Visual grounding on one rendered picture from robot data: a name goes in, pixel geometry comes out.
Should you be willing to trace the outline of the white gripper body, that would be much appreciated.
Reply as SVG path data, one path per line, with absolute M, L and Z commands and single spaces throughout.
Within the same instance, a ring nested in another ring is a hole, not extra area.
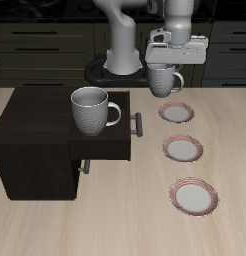
M 206 60 L 208 39 L 192 36 L 182 48 L 172 48 L 166 43 L 150 42 L 147 46 L 147 64 L 203 64 Z

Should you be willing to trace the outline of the white porcelain mug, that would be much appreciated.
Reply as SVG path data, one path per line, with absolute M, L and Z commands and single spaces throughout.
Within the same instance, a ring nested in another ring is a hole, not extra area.
M 86 136 L 94 137 L 105 127 L 116 125 L 121 119 L 121 109 L 108 101 L 108 93 L 99 87 L 82 87 L 71 94 L 72 114 L 77 128 Z M 109 108 L 118 112 L 116 120 L 108 121 Z
M 184 87 L 183 76 L 176 71 L 174 64 L 148 64 L 148 84 L 151 93 L 158 98 L 168 97 Z M 180 87 L 174 88 L 175 78 L 180 80 Z

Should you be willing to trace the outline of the red-rimmed white plate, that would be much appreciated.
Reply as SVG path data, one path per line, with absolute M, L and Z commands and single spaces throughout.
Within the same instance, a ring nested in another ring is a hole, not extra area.
M 164 155 L 177 162 L 190 163 L 199 160 L 203 153 L 203 145 L 195 138 L 177 134 L 168 137 L 162 143 Z
M 174 182 L 169 199 L 180 212 L 196 217 L 210 215 L 219 205 L 217 191 L 203 179 L 193 177 Z
M 159 107 L 158 114 L 171 123 L 186 123 L 195 116 L 193 108 L 182 102 L 165 103 Z

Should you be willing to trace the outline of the dark kitchen cupboards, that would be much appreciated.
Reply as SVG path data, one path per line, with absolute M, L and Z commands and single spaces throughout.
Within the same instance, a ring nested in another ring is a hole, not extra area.
M 164 26 L 147 6 L 123 7 L 145 57 L 150 32 Z M 93 0 L 0 0 L 0 86 L 86 86 L 85 67 L 111 48 L 109 20 Z

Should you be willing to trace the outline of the dark wooden cabinet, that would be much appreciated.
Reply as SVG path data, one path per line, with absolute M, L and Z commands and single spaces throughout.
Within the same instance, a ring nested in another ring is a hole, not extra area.
M 71 88 L 14 90 L 0 117 L 0 178 L 11 200 L 73 200 L 83 160 L 131 156 L 130 94 L 110 92 L 109 119 L 119 122 L 87 137 L 73 120 Z

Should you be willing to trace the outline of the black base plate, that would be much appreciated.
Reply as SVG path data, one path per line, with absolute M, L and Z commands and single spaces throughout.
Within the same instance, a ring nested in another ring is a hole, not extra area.
M 116 75 L 104 68 L 107 56 L 98 54 L 84 71 L 85 79 L 91 86 L 101 88 L 148 88 L 148 73 L 145 57 L 140 55 L 142 68 L 130 75 Z

